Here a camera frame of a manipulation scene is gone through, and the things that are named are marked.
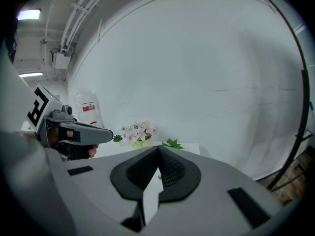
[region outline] white backdrop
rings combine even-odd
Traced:
[[[300,121],[302,62],[266,3],[155,0],[112,25],[77,58],[70,104],[90,87],[114,133],[149,120],[156,140],[199,143],[253,178],[282,166]]]

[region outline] finger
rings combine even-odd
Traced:
[[[67,136],[68,137],[73,137],[73,130],[67,130]]]
[[[96,154],[96,149],[91,148],[89,149],[89,155],[95,155]]]

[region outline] black handle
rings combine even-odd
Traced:
[[[89,149],[93,148],[93,145],[73,145],[72,152],[70,154],[70,160],[87,159],[90,157]]]

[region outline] wooden floor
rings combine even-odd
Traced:
[[[302,171],[307,169],[314,161],[315,153],[314,149],[309,147],[306,149],[302,154],[300,154],[289,166],[285,174],[282,176],[282,178],[277,182],[275,185],[277,186],[288,182],[290,179],[294,178],[295,176],[299,175]],[[276,199],[279,200],[282,204],[286,204],[287,202],[303,197],[305,194],[305,191],[307,189],[307,183],[308,183],[308,171],[306,171],[304,174],[302,174],[299,178],[294,180],[293,182],[287,184],[285,187],[274,191],[273,195]],[[267,187],[268,184],[275,178],[275,175],[270,176],[262,181],[259,181],[261,185],[264,187]]]

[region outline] ceiling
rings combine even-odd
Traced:
[[[48,18],[49,9],[53,0],[29,0],[23,7],[25,9],[40,9],[40,18],[38,20],[23,20],[18,22],[17,29],[17,50],[14,59],[14,66],[20,74],[41,71],[43,76],[24,78],[26,82],[34,80],[63,80],[65,79],[65,70],[59,71],[50,66],[52,48],[59,48],[63,30],[68,18],[73,10],[71,4],[78,0],[56,0],[51,11],[49,26],[47,31],[46,58],[47,69],[45,64],[44,44],[41,40],[45,38],[45,28]],[[78,30],[73,39],[73,46],[78,41],[80,32]]]

